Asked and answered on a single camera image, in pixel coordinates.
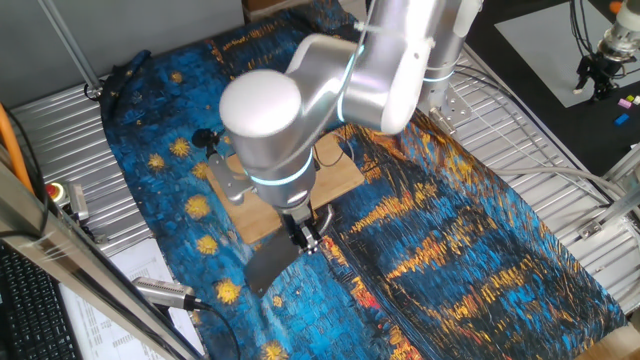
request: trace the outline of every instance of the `wooden block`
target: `wooden block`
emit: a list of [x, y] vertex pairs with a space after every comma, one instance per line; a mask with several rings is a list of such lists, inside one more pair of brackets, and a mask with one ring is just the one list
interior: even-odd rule
[[633, 326], [616, 329], [576, 358], [576, 360], [640, 359], [640, 333]]
[[[342, 154], [342, 149], [331, 134], [318, 140], [316, 149], [320, 160], [326, 164], [333, 163]], [[227, 164], [233, 171], [243, 173], [237, 156], [231, 156]], [[316, 184], [311, 190], [311, 205], [314, 209], [326, 205], [364, 183], [364, 176], [346, 154], [334, 166], [320, 165], [320, 167], [316, 174]], [[245, 193], [242, 205], [235, 206], [227, 200], [211, 169], [207, 169], [207, 179], [246, 244], [253, 244], [280, 228], [280, 217], [258, 195]]]

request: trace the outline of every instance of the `keyboard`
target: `keyboard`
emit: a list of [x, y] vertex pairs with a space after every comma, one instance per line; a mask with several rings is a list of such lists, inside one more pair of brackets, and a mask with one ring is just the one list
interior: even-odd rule
[[81, 359], [58, 284], [2, 240], [0, 296], [0, 342], [8, 358]]

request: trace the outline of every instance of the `yellow star pattern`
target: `yellow star pattern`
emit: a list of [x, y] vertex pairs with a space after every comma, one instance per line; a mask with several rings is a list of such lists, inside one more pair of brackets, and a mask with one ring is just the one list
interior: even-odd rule
[[179, 71], [172, 72], [171, 81], [173, 81], [176, 84], [180, 84], [182, 82], [182, 74]]
[[191, 173], [200, 180], [205, 180], [207, 178], [207, 169], [209, 165], [205, 162], [199, 162], [196, 166], [191, 169]]
[[164, 159], [158, 154], [151, 154], [147, 166], [149, 166], [151, 170], [160, 171], [164, 168]]
[[213, 237], [207, 235], [198, 240], [198, 251], [205, 255], [213, 255], [218, 250], [218, 243]]
[[171, 153], [178, 157], [185, 157], [189, 155], [189, 150], [191, 146], [189, 146], [189, 142], [185, 138], [177, 138], [176, 142], [169, 145], [169, 150]]
[[282, 307], [282, 298], [278, 295], [273, 297], [273, 306]]
[[277, 341], [262, 345], [262, 360], [287, 360], [289, 355]]
[[231, 279], [224, 279], [216, 284], [218, 300], [225, 304], [233, 304], [240, 296], [240, 286], [235, 285]]
[[202, 195], [192, 196], [187, 200], [184, 211], [191, 216], [192, 219], [198, 220], [211, 212], [207, 198]]

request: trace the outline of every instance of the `metal clamp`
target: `metal clamp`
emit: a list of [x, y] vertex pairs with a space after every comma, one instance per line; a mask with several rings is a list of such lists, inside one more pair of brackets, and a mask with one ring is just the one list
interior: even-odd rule
[[236, 179], [226, 161], [219, 153], [209, 156], [209, 168], [218, 180], [222, 191], [233, 205], [244, 202], [244, 193], [253, 189], [248, 179]]
[[640, 186], [631, 190], [624, 197], [615, 201], [609, 208], [600, 214], [597, 218], [589, 221], [587, 224], [578, 229], [578, 233], [582, 239], [587, 239], [600, 231], [608, 224], [611, 224], [622, 216], [627, 215], [631, 210], [637, 208], [640, 204]]

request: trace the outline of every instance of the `black mat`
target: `black mat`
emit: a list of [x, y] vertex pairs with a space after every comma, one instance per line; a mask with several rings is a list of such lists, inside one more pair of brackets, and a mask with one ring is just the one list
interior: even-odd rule
[[[591, 172], [603, 175], [622, 159], [629, 151], [630, 145], [640, 142], [640, 108], [634, 106], [631, 110], [625, 110], [617, 105], [621, 97], [630, 94], [640, 95], [640, 83], [621, 88], [609, 99], [598, 103], [582, 103], [565, 108], [495, 27], [495, 24], [502, 21], [563, 2], [485, 1], [484, 8], [471, 29], [467, 44], [580, 162]], [[609, 21], [615, 20], [615, 15], [609, 12], [609, 1], [599, 0], [591, 3]], [[599, 39], [602, 35], [590, 32], [592, 39]], [[591, 92], [593, 89], [585, 88], [585, 91]], [[623, 113], [629, 114], [631, 118], [622, 126], [615, 126], [614, 120]]]

